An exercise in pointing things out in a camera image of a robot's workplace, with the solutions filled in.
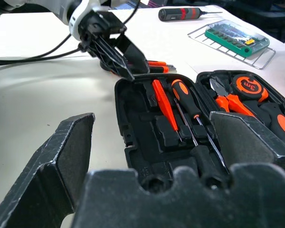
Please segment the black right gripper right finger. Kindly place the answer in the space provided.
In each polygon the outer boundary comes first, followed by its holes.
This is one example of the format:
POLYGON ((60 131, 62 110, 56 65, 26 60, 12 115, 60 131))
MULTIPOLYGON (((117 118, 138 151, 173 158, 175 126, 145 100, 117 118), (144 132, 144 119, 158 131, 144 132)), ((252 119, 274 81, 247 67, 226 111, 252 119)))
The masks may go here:
POLYGON ((270 163, 285 171, 285 142, 259 120, 219 111, 209 118, 228 168, 237 163, 270 163))

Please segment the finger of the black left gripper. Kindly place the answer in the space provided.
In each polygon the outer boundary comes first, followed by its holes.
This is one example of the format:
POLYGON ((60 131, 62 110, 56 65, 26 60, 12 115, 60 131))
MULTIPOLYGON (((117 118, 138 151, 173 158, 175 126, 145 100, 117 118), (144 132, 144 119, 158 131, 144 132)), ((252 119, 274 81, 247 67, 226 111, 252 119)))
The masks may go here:
POLYGON ((100 62, 109 70, 128 81, 133 81, 134 76, 130 71, 127 60, 118 52, 112 39, 102 36, 91 36, 89 41, 89 53, 97 57, 100 62))
POLYGON ((125 34, 121 34, 116 39, 115 47, 122 52, 131 73, 147 74, 150 72, 145 55, 125 34))

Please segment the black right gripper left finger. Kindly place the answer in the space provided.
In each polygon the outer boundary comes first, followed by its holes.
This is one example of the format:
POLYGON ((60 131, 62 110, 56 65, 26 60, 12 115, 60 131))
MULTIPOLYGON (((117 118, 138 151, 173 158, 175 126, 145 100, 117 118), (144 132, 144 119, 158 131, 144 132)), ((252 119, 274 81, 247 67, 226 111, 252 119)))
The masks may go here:
POLYGON ((93 113, 63 120, 0 204, 0 228, 59 228, 76 211, 88 171, 93 113))

